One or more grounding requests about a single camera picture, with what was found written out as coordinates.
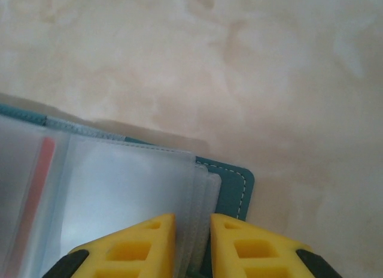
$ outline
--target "yellow plastic piece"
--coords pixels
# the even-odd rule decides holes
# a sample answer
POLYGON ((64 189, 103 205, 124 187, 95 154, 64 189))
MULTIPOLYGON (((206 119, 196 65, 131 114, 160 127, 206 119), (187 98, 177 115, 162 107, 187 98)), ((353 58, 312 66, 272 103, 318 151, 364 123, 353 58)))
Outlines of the yellow plastic piece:
POLYGON ((214 278, 313 278, 296 254, 301 242, 222 214, 211 216, 214 278))
POLYGON ((175 216, 151 220, 78 246, 89 256, 72 278, 171 278, 175 255, 175 216))

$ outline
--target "white stitching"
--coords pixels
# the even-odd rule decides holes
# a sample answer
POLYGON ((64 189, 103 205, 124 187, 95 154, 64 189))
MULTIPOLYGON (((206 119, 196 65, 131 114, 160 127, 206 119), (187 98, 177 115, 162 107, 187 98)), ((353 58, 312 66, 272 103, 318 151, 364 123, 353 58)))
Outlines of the white stitching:
POLYGON ((243 180, 244 180, 244 190, 242 191, 241 200, 239 201, 239 207, 238 207, 238 212, 237 212, 237 216, 236 216, 236 218, 238 219, 239 214, 241 212, 242 202, 244 200, 244 196, 245 196, 245 192, 246 192, 246 178, 245 178, 245 176, 243 176, 242 173, 240 173, 240 172, 237 172, 237 171, 234 171, 234 170, 231 170, 231 169, 228 169, 228 168, 224 168, 224 167, 221 167, 221 166, 216 166, 214 164, 202 163, 202 162, 199 162, 199 161, 197 161, 197 163, 204 164, 204 165, 207 165, 207 166, 216 167, 216 168, 220 168, 220 169, 223 169, 223 170, 226 170, 226 171, 230 171, 232 173, 236 173, 236 174, 240 175, 243 178, 243 180))

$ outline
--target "teal leather cover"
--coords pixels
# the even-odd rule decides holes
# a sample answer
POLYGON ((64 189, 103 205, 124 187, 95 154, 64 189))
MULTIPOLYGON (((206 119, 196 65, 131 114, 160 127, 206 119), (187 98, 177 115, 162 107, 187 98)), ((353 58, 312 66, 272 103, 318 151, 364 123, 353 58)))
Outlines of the teal leather cover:
MULTIPOLYGON (((0 104, 0 114, 23 120, 25 122, 34 123, 36 125, 75 134, 148 144, 135 138, 124 137, 122 135, 101 131, 96 128, 34 113, 32 111, 22 110, 20 108, 11 107, 5 104, 0 104)), ((198 156, 196 158, 196 163, 206 166, 209 172, 217 173, 221 177, 221 189, 215 212, 235 217, 240 220, 245 220, 254 187, 253 174, 245 168, 198 156)), ((203 278, 204 276, 212 277, 210 242, 206 248, 205 257, 199 273, 188 271, 187 275, 192 278, 203 278)))

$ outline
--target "black rubber edge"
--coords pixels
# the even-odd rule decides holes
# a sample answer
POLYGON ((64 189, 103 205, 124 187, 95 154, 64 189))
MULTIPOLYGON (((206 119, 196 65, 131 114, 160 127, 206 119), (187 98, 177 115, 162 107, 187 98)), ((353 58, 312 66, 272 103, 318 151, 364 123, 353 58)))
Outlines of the black rubber edge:
POLYGON ((89 256, 85 249, 65 255, 42 278, 71 278, 89 256))
POLYGON ((296 253, 315 278, 342 278, 322 256, 304 249, 298 249, 296 253))

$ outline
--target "beige marble surface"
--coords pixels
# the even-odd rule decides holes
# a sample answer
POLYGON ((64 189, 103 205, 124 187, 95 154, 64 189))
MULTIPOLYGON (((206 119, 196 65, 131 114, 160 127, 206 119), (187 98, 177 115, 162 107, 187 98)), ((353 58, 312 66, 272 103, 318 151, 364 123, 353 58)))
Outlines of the beige marble surface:
POLYGON ((0 0, 0 101, 257 177, 248 221, 383 277, 383 0, 0 0))

